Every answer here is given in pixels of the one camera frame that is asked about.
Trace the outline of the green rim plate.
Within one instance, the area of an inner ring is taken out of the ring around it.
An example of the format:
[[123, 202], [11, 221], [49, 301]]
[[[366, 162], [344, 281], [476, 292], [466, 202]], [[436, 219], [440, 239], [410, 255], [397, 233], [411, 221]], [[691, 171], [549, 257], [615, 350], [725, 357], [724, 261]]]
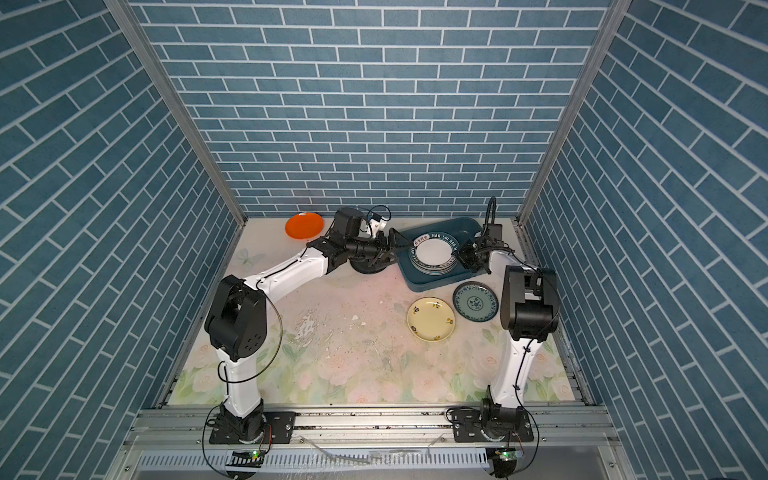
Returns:
[[453, 252], [459, 244], [455, 237], [444, 232], [428, 232], [413, 240], [408, 251], [411, 264], [419, 271], [438, 275], [451, 271], [458, 260]]

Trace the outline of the yellow floral plate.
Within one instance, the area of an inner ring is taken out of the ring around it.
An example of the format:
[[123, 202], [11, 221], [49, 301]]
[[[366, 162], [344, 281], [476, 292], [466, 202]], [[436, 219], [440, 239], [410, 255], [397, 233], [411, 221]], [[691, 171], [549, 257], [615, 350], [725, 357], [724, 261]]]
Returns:
[[406, 323], [411, 333], [425, 342], [440, 342], [449, 338], [456, 325], [456, 315], [445, 301], [424, 297], [408, 308]]

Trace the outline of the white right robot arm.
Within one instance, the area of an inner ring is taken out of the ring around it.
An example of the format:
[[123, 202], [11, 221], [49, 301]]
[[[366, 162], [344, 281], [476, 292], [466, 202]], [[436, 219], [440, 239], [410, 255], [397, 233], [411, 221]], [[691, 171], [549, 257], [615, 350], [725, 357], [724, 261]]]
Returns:
[[522, 408], [536, 353], [559, 326], [561, 301], [556, 272], [525, 262], [503, 243], [469, 241], [452, 256], [468, 270], [484, 271], [502, 280], [498, 313], [506, 334], [501, 367], [488, 393], [493, 405]]

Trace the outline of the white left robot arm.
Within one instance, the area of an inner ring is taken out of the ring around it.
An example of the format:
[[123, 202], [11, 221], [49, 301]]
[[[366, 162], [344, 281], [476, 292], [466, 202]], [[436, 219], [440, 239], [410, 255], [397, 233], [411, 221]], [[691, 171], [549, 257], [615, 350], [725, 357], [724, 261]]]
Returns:
[[216, 289], [204, 329], [220, 366], [217, 374], [227, 394], [221, 412], [249, 420], [263, 408], [256, 353], [268, 334], [268, 312], [303, 285], [348, 263], [363, 274], [377, 274], [397, 262], [409, 240], [381, 216], [343, 207], [326, 232], [288, 260], [246, 278], [229, 275]]

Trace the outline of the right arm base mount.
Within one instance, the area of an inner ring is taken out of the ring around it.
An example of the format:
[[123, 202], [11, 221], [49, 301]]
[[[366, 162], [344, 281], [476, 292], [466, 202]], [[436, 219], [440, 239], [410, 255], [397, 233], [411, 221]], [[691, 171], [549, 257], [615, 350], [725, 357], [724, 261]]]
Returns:
[[448, 408], [445, 417], [457, 443], [534, 440], [532, 420], [522, 407], [480, 410], [458, 406]]

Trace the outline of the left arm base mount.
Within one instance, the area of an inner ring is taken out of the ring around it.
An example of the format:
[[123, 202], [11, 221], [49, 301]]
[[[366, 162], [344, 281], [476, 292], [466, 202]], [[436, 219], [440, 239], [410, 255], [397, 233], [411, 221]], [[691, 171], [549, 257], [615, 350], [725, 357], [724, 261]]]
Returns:
[[264, 412], [255, 409], [244, 418], [219, 406], [207, 421], [209, 443], [213, 445], [288, 444], [297, 414], [292, 411]]

